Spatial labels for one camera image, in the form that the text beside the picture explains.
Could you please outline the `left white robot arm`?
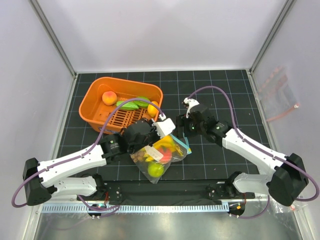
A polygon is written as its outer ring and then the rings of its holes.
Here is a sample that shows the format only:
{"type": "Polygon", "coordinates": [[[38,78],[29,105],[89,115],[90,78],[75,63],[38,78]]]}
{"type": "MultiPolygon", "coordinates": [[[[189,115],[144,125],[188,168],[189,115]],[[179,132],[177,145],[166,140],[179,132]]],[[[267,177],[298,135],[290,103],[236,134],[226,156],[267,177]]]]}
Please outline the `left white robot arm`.
{"type": "Polygon", "coordinates": [[[36,206],[53,196],[54,183],[87,169],[120,161],[169,135],[175,128],[164,121],[138,120],[120,132],[101,138],[86,149],[49,161],[28,159],[22,178],[26,204],[36,206]]]}

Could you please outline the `brown longan bunch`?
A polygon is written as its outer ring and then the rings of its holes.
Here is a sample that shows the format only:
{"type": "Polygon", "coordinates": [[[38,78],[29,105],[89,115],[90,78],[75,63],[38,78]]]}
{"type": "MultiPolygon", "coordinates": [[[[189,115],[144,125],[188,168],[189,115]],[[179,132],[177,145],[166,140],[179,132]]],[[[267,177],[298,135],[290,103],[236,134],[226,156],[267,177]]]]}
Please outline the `brown longan bunch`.
{"type": "Polygon", "coordinates": [[[144,150],[137,151],[130,155],[134,163],[143,162],[146,158],[146,152],[144,150]]]}

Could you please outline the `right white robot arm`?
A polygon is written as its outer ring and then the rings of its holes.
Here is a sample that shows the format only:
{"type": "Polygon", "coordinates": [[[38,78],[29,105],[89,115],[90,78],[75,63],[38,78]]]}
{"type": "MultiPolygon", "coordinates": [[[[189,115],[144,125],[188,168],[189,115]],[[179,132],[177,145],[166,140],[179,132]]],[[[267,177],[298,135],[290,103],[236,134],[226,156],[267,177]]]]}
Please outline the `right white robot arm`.
{"type": "Polygon", "coordinates": [[[242,133],[226,121],[216,120],[209,109],[192,98],[183,105],[186,113],[176,117],[173,134],[177,138],[203,136],[208,142],[232,151],[252,164],[261,174],[234,172],[224,184],[226,194],[237,198],[242,193],[270,195],[283,206],[291,206],[308,185],[308,178],[301,173],[303,160],[295,153],[287,156],[276,152],[242,133]]]}

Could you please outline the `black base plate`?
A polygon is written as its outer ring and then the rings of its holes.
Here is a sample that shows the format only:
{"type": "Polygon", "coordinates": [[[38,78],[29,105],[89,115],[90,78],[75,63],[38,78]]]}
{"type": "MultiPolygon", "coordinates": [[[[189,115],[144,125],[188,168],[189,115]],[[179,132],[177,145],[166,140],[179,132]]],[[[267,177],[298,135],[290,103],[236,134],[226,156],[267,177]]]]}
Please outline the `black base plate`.
{"type": "Polygon", "coordinates": [[[107,199],[112,205],[127,206],[204,206],[218,205],[222,201],[241,202],[255,198],[252,192],[232,193],[224,179],[105,181],[97,193],[82,195],[86,201],[107,199]]]}

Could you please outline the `clear zip top bag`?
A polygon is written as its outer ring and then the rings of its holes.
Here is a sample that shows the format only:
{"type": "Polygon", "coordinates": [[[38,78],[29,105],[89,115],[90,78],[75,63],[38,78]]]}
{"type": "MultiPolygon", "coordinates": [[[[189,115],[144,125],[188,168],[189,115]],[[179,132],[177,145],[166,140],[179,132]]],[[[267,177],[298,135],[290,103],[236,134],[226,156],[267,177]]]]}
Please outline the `clear zip top bag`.
{"type": "Polygon", "coordinates": [[[131,154],[130,157],[143,175],[152,184],[157,184],[172,163],[182,161],[191,153],[187,137],[178,139],[169,134],[152,146],[147,145],[131,154]]]}

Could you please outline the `green pear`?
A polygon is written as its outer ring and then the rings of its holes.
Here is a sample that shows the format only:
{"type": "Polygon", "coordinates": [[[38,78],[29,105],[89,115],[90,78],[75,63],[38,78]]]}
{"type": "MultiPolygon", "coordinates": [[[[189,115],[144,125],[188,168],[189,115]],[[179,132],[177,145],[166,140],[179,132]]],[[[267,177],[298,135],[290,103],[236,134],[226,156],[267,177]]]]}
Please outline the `green pear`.
{"type": "Polygon", "coordinates": [[[158,162],[150,162],[147,168],[147,172],[151,177],[159,178],[164,174],[165,168],[158,162]]]}

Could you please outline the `peach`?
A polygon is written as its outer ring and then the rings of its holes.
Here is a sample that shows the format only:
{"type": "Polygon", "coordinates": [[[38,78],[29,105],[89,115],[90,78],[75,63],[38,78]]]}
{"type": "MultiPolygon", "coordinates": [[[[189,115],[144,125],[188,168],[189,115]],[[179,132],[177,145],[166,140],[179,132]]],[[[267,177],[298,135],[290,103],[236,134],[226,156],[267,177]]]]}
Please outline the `peach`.
{"type": "Polygon", "coordinates": [[[102,94],[102,102],[107,106],[112,106],[118,101],[118,96],[113,91],[106,91],[102,94]]]}
{"type": "Polygon", "coordinates": [[[171,161],[172,151],[169,148],[161,147],[158,151],[163,155],[163,157],[159,160],[161,164],[167,164],[171,161]]]}

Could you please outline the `yellow orange mango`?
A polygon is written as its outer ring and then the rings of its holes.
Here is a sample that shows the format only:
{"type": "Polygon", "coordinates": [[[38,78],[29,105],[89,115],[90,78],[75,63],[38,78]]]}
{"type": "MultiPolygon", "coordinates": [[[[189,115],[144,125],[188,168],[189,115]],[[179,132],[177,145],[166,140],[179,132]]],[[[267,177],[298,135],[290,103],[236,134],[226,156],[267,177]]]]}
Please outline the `yellow orange mango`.
{"type": "Polygon", "coordinates": [[[159,111],[155,106],[149,104],[147,107],[147,113],[153,118],[159,113],[159,111]]]}

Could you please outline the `yellow banana bunch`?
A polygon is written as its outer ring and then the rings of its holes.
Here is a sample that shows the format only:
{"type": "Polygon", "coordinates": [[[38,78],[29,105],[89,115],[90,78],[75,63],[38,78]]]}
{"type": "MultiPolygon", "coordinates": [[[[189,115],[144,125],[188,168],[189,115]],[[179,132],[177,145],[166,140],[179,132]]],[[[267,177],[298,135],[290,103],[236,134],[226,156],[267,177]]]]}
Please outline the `yellow banana bunch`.
{"type": "Polygon", "coordinates": [[[157,162],[161,164],[180,161],[185,155],[180,145],[169,135],[160,139],[152,146],[146,146],[143,151],[145,162],[157,162]]]}

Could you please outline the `green starfruit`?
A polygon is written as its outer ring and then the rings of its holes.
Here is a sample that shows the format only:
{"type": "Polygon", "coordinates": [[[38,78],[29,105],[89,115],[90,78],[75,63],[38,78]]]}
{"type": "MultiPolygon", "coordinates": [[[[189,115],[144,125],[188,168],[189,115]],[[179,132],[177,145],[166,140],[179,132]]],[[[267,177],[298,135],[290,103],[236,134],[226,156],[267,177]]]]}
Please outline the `green starfruit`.
{"type": "Polygon", "coordinates": [[[136,104],[139,108],[147,108],[150,100],[147,97],[138,96],[139,100],[134,100],[133,103],[136,104]]]}

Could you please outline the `black grid mat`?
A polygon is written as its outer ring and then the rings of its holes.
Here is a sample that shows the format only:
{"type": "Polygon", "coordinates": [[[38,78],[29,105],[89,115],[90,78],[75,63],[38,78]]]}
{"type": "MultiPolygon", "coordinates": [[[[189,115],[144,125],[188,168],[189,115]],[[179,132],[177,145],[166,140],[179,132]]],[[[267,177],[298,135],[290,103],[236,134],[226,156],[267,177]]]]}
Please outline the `black grid mat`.
{"type": "MultiPolygon", "coordinates": [[[[227,103],[231,100],[239,129],[261,144],[269,144],[245,70],[111,72],[108,76],[158,86],[163,92],[161,107],[172,119],[185,112],[183,99],[195,90],[200,90],[196,99],[219,120],[231,120],[227,103]]],[[[97,139],[98,133],[81,119],[79,107],[91,83],[101,77],[102,73],[78,75],[56,157],[82,150],[97,139]]],[[[191,138],[189,144],[191,154],[172,163],[162,176],[163,180],[226,179],[236,171],[258,172],[257,167],[245,158],[210,143],[202,136],[191,138]]]]}

